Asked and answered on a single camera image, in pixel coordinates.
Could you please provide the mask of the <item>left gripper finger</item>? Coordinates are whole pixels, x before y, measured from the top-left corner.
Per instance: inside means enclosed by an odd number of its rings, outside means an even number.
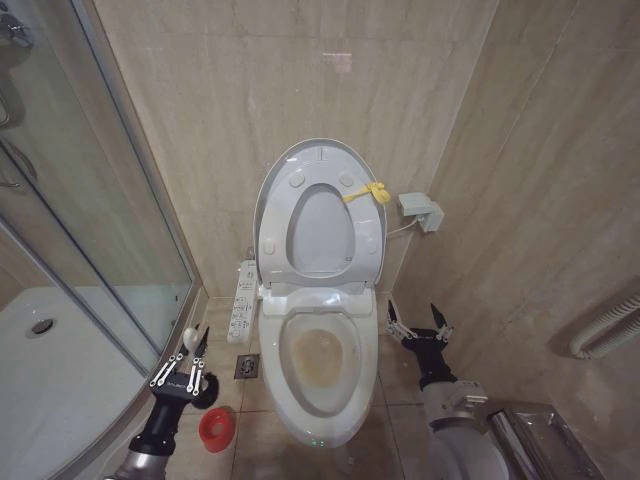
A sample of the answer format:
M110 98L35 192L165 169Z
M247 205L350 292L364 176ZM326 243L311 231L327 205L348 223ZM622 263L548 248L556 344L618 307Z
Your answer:
M200 386L205 369L204 354L208 344L209 328L200 333L195 327L185 330L185 347L193 356L187 391L194 397L200 394Z
M171 355L169 359L159 368L155 376L149 382L149 387L161 387L165 384L169 375L179 368L181 363L192 356L194 368L200 367L200 335L199 324L195 327L187 327L182 334L182 343L178 352Z

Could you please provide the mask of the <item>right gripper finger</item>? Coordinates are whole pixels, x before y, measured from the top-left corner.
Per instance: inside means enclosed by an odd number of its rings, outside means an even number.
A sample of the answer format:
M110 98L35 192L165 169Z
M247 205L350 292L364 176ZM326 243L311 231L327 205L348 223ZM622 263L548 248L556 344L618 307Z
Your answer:
M417 334L401 322L392 299L387 300L385 331L398 341L417 338Z
M454 327L450 326L444 314L433 304L430 304L434 322L436 324L436 339L448 341L454 332Z

